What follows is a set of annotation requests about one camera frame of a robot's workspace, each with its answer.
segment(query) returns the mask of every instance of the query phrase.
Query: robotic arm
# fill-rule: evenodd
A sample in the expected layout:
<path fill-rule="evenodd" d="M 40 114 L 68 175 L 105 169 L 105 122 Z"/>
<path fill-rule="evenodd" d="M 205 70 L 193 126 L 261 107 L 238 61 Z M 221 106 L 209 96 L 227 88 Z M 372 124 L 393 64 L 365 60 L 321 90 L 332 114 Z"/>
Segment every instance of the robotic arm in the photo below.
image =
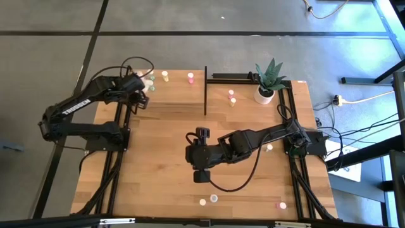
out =
<path fill-rule="evenodd" d="M 191 145 L 185 149 L 185 159 L 197 170 L 194 172 L 196 183 L 209 182 L 209 171 L 206 169 L 221 163 L 231 164 L 245 160 L 263 144 L 285 137 L 296 148 L 306 148 L 311 144 L 307 133 L 295 119 L 259 131 L 236 130 L 218 138 L 218 144 L 214 146 L 206 144 L 209 129 L 199 127 L 195 134 L 188 133 L 186 137 L 190 135 L 196 136 L 196 139 L 194 142 L 189 141 Z"/>
<path fill-rule="evenodd" d="M 67 117 L 83 107 L 95 102 L 104 101 L 137 105 L 145 109 L 149 98 L 142 89 L 145 85 L 136 74 L 124 77 L 99 76 L 92 79 L 84 90 L 45 110 L 39 122 L 42 137 L 47 141 L 57 141 L 64 136 L 81 136 L 87 140 L 88 150 L 121 150 L 127 133 L 119 128 L 116 122 L 104 124 L 71 123 Z"/>

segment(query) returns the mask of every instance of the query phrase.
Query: white pot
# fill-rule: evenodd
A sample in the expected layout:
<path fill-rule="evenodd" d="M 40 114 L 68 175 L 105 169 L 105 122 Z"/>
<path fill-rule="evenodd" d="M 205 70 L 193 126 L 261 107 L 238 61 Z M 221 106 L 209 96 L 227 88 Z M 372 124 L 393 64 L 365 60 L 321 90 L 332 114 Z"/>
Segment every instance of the white pot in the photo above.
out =
<path fill-rule="evenodd" d="M 259 85 L 259 87 L 256 89 L 256 92 L 254 92 L 254 100 L 255 100 L 257 103 L 261 104 L 261 105 L 267 105 L 268 103 L 270 103 L 270 101 L 271 101 L 271 100 L 273 99 L 273 97 L 274 97 L 274 94 L 276 94 L 276 93 L 275 93 L 275 91 L 273 91 L 273 95 L 271 95 L 271 97 L 267 98 L 267 97 L 264 97 L 264 96 L 262 96 L 262 95 L 260 94 L 259 88 L 260 88 L 260 85 Z"/>

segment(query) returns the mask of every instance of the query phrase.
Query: potted plant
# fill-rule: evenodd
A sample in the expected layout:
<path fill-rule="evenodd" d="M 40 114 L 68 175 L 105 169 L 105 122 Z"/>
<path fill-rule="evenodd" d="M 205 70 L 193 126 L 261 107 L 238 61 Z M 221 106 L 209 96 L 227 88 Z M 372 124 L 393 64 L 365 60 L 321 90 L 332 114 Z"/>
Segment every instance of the potted plant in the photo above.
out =
<path fill-rule="evenodd" d="M 276 66 L 273 58 L 267 67 L 266 73 L 263 73 L 260 66 L 256 64 L 256 70 L 259 73 L 259 87 L 254 93 L 254 100 L 257 103 L 267 105 L 273 99 L 274 91 L 285 88 L 281 81 L 286 76 L 278 77 L 282 65 L 283 63 L 280 63 Z"/>

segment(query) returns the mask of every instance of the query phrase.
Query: wooden tabletop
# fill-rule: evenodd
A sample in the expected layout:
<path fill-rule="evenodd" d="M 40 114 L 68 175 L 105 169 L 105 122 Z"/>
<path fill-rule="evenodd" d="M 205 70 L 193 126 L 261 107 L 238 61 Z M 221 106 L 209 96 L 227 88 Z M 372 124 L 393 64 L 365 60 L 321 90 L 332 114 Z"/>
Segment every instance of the wooden tabletop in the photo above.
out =
<path fill-rule="evenodd" d="M 193 182 L 193 170 L 185 161 L 185 135 L 196 127 L 211 130 L 208 144 L 235 130 L 259 130 L 282 123 L 276 111 L 278 93 L 268 105 L 253 99 L 256 85 L 208 84 L 207 115 L 204 116 L 204 71 L 167 70 L 169 82 L 155 70 L 155 91 L 149 91 L 149 106 L 132 115 L 128 151 L 121 166 L 114 215 L 129 217 L 217 218 L 217 219 L 297 219 L 288 157 L 282 141 L 272 143 L 273 150 L 262 150 L 256 173 L 251 182 L 235 193 L 217 190 L 209 183 Z M 189 84 L 187 74 L 194 73 Z M 316 128 L 309 98 L 308 85 L 292 81 L 298 121 L 303 127 Z M 230 107 L 228 90 L 235 91 L 237 102 Z M 114 119 L 116 104 L 99 103 L 95 124 Z M 257 153 L 235 165 L 221 164 L 211 169 L 211 179 L 223 188 L 236 188 L 251 173 Z M 80 210 L 98 188 L 106 152 L 88 157 L 83 164 L 72 212 Z M 337 216 L 325 164 L 315 156 L 307 156 L 311 188 L 319 201 Z M 301 189 L 302 207 L 308 207 Z M 218 195 L 211 203 L 209 196 Z M 106 211 L 109 189 L 104 198 Z M 207 201 L 206 206 L 199 204 Z M 276 208 L 285 202 L 287 209 Z"/>

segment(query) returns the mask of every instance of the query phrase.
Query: electrical outlet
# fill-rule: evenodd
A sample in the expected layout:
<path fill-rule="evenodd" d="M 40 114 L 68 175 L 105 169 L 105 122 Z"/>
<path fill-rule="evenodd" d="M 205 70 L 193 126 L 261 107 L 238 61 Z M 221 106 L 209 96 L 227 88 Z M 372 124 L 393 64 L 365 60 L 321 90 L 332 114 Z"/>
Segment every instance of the electrical outlet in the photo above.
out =
<path fill-rule="evenodd" d="M 335 97 L 333 98 L 333 103 L 334 105 L 342 106 L 343 105 L 342 95 L 335 95 Z"/>

